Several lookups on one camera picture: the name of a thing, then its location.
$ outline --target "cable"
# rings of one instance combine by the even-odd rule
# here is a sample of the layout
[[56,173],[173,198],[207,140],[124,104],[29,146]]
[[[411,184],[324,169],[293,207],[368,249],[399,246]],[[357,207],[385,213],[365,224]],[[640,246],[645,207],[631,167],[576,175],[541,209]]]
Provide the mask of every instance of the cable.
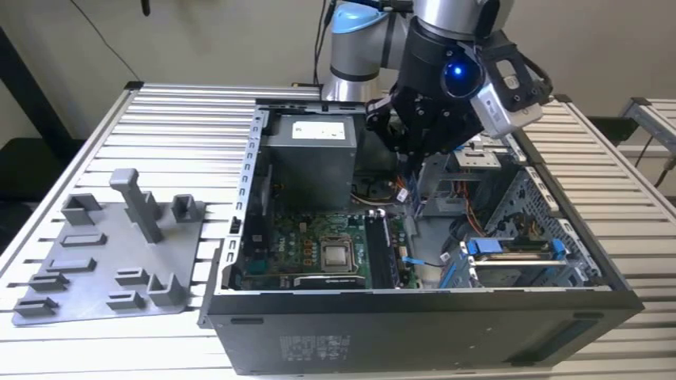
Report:
[[324,15],[324,29],[321,31],[321,37],[319,38],[319,48],[317,48],[317,52],[315,54],[315,80],[316,80],[315,85],[319,85],[319,76],[317,76],[319,59],[321,57],[324,40],[327,38],[328,25],[331,24],[331,20],[333,19],[333,12],[336,11],[336,3],[337,3],[336,0],[331,0],[331,2],[328,3],[327,14]]
[[380,5],[379,0],[345,0],[345,2],[353,2],[355,4],[360,4],[363,6],[369,6],[377,10],[383,10],[383,6]]
[[659,185],[663,184],[664,178],[667,177],[668,170],[663,170],[663,173],[659,175],[657,182],[655,182],[655,188],[659,188]]
[[415,264],[415,265],[428,265],[435,268],[444,268],[445,267],[445,265],[443,265],[443,264],[432,264],[424,260],[415,259],[413,257],[401,257],[401,261],[404,263],[409,263],[409,264]]
[[385,202],[372,202],[371,200],[361,199],[353,193],[349,193],[349,196],[352,196],[352,198],[357,202],[360,202],[360,203],[363,203],[363,204],[365,204],[368,206],[389,206],[389,205],[393,205],[393,202],[387,202],[387,203]]
[[315,85],[319,85],[319,76],[317,76],[317,49],[319,49],[319,37],[321,36],[321,21],[324,19],[324,11],[327,10],[327,0],[321,1],[321,12],[319,13],[319,20],[317,20],[317,35],[315,36],[315,51],[312,52],[312,59],[315,64],[315,69],[312,72],[312,83]]
[[467,182],[461,182],[463,193],[465,195],[465,213],[467,213],[467,221],[469,222],[472,229],[481,236],[485,237],[484,230],[480,228],[479,221],[476,220],[475,211],[472,210],[471,201],[469,201],[469,192],[467,191]]
[[127,63],[127,61],[124,61],[123,57],[120,56],[120,54],[117,54],[117,51],[115,51],[113,47],[109,46],[108,44],[108,41],[105,40],[104,38],[104,35],[101,34],[101,32],[99,31],[99,28],[96,28],[96,25],[95,23],[92,22],[92,20],[89,19],[89,16],[87,16],[87,13],[83,11],[83,9],[80,8],[80,6],[77,5],[77,2],[75,2],[75,0],[69,0],[71,1],[71,4],[73,4],[75,8],[77,8],[77,11],[83,14],[83,17],[84,19],[87,20],[87,22],[89,23],[89,25],[92,25],[92,28],[95,29],[96,31],[96,34],[99,34],[99,37],[101,39],[101,41],[104,41],[104,45],[105,47],[112,51],[112,53],[115,54],[115,56],[117,57],[117,59],[120,60],[120,62],[127,66],[127,68],[129,69],[129,72],[132,73],[132,75],[135,76],[136,80],[140,82],[140,78],[139,78],[139,75],[136,74],[136,72],[133,71],[133,69],[131,68],[129,64]]
[[633,167],[637,168],[637,164],[641,161],[643,155],[645,154],[645,150],[648,150],[648,147],[651,146],[651,142],[653,141],[653,137],[648,139],[645,142],[645,146],[643,147],[641,154],[637,156],[636,163],[633,164]]

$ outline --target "blue plastic latch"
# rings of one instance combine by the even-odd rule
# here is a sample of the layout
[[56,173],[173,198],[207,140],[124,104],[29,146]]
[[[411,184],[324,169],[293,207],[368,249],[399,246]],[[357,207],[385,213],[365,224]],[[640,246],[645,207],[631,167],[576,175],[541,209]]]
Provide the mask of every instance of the blue plastic latch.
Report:
[[419,264],[419,265],[425,265],[427,264],[424,262],[424,260],[415,259],[413,257],[401,257],[401,261],[404,263]]
[[553,260],[561,260],[567,256],[567,247],[563,241],[552,239]]
[[469,255],[476,255],[479,253],[473,239],[467,242],[467,252],[469,252]]
[[485,255],[489,253],[503,253],[503,246],[497,239],[473,239],[479,253]]
[[332,32],[336,34],[356,32],[377,23],[388,14],[360,4],[344,3],[333,15]]
[[453,264],[451,266],[448,272],[445,273],[444,280],[441,281],[441,284],[440,284],[440,289],[443,289],[448,286],[448,282],[451,281],[451,277],[453,277],[455,268],[456,268],[456,266]]

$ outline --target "black cable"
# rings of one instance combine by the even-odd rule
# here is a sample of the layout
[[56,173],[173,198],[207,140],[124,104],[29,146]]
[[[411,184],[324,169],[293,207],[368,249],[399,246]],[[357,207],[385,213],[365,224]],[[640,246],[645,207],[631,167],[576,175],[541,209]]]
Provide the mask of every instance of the black cable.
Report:
[[75,2],[75,0],[69,0],[71,1],[71,4],[73,4],[75,8],[77,8],[77,11],[83,14],[83,17],[84,19],[87,20],[87,22],[89,23],[89,25],[92,25],[92,28],[95,29],[96,31],[96,34],[99,34],[99,37],[101,39],[101,41],[104,41],[104,45],[105,47],[113,52],[115,56],[117,57],[117,59],[120,60],[120,62],[127,66],[127,68],[129,69],[129,72],[132,73],[132,75],[135,76],[136,80],[140,82],[140,78],[139,78],[139,75],[135,73],[135,71],[132,70],[129,64],[127,63],[127,61],[124,61],[123,57],[120,57],[120,54],[117,54],[117,51],[115,51],[113,47],[109,46],[108,44],[108,41],[105,40],[104,38],[104,35],[101,34],[101,32],[99,31],[99,28],[96,28],[96,25],[95,23],[92,22],[92,20],[89,19],[89,16],[87,16],[87,13],[83,11],[83,9],[80,8],[80,6],[77,5],[77,2]]
[[353,2],[355,4],[361,4],[363,6],[383,10],[383,5],[379,0],[345,0],[345,2]]
[[315,85],[319,85],[319,76],[317,76],[319,58],[321,57],[324,40],[327,38],[327,29],[328,29],[328,25],[331,24],[331,20],[333,19],[333,12],[336,11],[336,5],[337,5],[337,1],[331,0],[331,2],[328,3],[327,14],[324,15],[324,29],[321,31],[321,36],[319,38],[319,47],[317,47],[317,52],[315,54],[315,80],[316,80]]
[[659,188],[659,185],[663,184],[664,178],[667,177],[668,170],[663,170],[663,173],[659,175],[657,182],[655,182],[655,188]]
[[636,163],[633,164],[635,168],[637,168],[637,164],[641,162],[643,155],[645,154],[645,150],[648,150],[648,147],[649,147],[652,141],[653,141],[653,137],[651,136],[651,138],[645,142],[645,146],[643,147],[641,154],[637,156]]
[[313,65],[315,69],[312,72],[312,83],[313,85],[319,85],[319,76],[317,76],[317,49],[319,49],[319,37],[321,36],[321,21],[324,19],[324,11],[327,10],[327,0],[321,1],[321,12],[319,13],[319,20],[317,20],[317,35],[315,36],[315,51],[312,52],[312,59],[313,59]]

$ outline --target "black computer chassis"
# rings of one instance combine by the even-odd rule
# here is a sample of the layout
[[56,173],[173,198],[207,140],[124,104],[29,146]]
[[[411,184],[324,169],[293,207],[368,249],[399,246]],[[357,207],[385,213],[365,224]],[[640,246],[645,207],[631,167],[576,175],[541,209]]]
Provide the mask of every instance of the black computer chassis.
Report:
[[[321,102],[297,107],[329,113]],[[612,291],[213,295],[217,252],[199,324],[216,330],[237,374],[552,367],[643,310],[531,140],[513,136]]]

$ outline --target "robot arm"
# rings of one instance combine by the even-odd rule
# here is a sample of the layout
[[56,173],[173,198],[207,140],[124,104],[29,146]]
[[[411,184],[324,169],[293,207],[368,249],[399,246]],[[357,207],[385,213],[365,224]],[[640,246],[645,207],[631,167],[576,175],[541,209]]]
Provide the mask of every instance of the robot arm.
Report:
[[[512,6],[513,0],[413,2],[396,84],[384,99],[367,103],[369,129],[392,151],[409,156],[412,166],[483,130],[497,138],[541,117],[552,84],[501,31]],[[368,44],[373,30],[360,29],[356,40]],[[337,44],[333,57],[345,56],[345,46]],[[333,69],[333,57],[333,75],[348,74]],[[376,75],[379,63],[371,68]]]

